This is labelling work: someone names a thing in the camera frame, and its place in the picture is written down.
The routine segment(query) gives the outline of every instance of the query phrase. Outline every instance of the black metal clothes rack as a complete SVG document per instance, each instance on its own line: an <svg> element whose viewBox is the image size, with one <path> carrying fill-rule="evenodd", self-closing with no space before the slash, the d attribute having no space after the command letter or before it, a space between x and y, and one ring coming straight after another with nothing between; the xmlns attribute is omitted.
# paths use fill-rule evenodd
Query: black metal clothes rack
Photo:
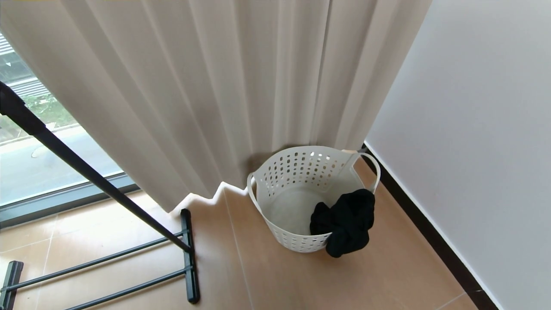
<svg viewBox="0 0 551 310"><path fill-rule="evenodd" d="M137 247L127 249L115 254L108 255L103 258L99 258L88 263L80 264L71 268L67 268L58 272L54 272L49 275L44 275L32 280L19 282L21 271L23 270L23 262L11 261L8 264L8 270L6 277L4 278L4 284L0 289L0 310L12 310L17 294L17 289L30 286L39 282L47 281L59 276L69 274L71 272L88 268L111 259L116 259L123 255L127 255L148 247L152 247L156 244L170 241L183 250L184 268L171 274L159 277L157 279L142 283L137 286L130 287L126 290L113 293L111 295L98 298L96 300L80 304L78 306L69 308L67 310L81 310L86 309L97 304L101 304L118 297L134 293L143 288L153 286L163 281L172 279L174 277L185 275L187 286L187 300L190 303L197 303L200 299L199 285L197 279L197 264L195 260L195 253L193 247L193 232L191 228L191 213L187 209L183 209L180 213L182 222L182 231L176 234L171 233L163 225L152 218L147 212L136 205L130 198L120 192L115 186L101 176L96 170L94 170L89 164L87 164L82 158L75 154L69 147L67 147L60 139L58 139L50 130L46 128L46 125L36 117L26 106L23 100L17 96L8 86L0 82L0 114L8 116L17 125L19 125L28 134L34 136L44 146L46 146L55 155L59 156L63 161L69 164L73 169L79 172L82 176L87 178L90 182L96 185L99 189L108 194L111 198L128 209L140 220L150 225L153 229L158 231L164 236L162 239L154 240L146 244L139 245Z"/></svg>

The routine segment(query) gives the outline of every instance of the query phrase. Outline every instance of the tile floor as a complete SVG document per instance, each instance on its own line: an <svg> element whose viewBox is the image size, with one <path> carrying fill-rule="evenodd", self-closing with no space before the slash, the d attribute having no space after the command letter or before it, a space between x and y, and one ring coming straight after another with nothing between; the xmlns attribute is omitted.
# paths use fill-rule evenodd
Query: tile floor
<svg viewBox="0 0 551 310"><path fill-rule="evenodd" d="M364 182L373 173L363 161ZM213 199L188 196L201 301L187 303L177 277L93 309L410 309L476 310L384 186L376 192L375 225L363 250L333 259L291 252L277 243L244 191L222 185ZM145 193L130 197L173 232L179 211L165 213ZM21 280L142 244L159 235L113 201L81 207L0 232L0 274L25 263ZM60 310L183 267L179 248L161 244L108 264L17 293L15 310Z"/></svg>

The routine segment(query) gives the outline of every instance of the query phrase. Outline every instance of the white plastic basket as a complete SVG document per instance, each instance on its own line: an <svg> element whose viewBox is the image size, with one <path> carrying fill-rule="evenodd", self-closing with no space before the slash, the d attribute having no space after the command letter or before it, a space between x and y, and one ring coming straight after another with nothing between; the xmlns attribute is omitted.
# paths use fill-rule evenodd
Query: white plastic basket
<svg viewBox="0 0 551 310"><path fill-rule="evenodd" d="M364 188L354 170L360 156L368 157L375 165L377 177L367 188L374 193L381 175L375 158L324 146L284 149L249 174L251 200L281 245L301 253L325 247L331 233L311 236L310 216L319 202L331 207L342 194ZM257 185L256 197L252 179Z"/></svg>

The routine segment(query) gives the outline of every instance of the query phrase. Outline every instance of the curtain fold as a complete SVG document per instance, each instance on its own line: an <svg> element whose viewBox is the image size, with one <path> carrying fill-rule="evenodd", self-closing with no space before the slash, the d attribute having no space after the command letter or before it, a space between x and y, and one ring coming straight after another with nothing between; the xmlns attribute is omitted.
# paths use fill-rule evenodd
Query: curtain fold
<svg viewBox="0 0 551 310"><path fill-rule="evenodd" d="M165 210L363 142L430 0L3 2L0 28Z"/></svg>

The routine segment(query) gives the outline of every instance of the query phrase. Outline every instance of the road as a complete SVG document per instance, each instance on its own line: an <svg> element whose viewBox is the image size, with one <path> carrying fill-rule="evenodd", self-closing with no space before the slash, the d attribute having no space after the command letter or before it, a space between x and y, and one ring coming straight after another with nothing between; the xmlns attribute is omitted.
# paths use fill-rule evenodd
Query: road
<svg viewBox="0 0 551 310"><path fill-rule="evenodd" d="M102 175L121 170L84 130L56 135ZM0 146L0 205L84 180L34 138Z"/></svg>

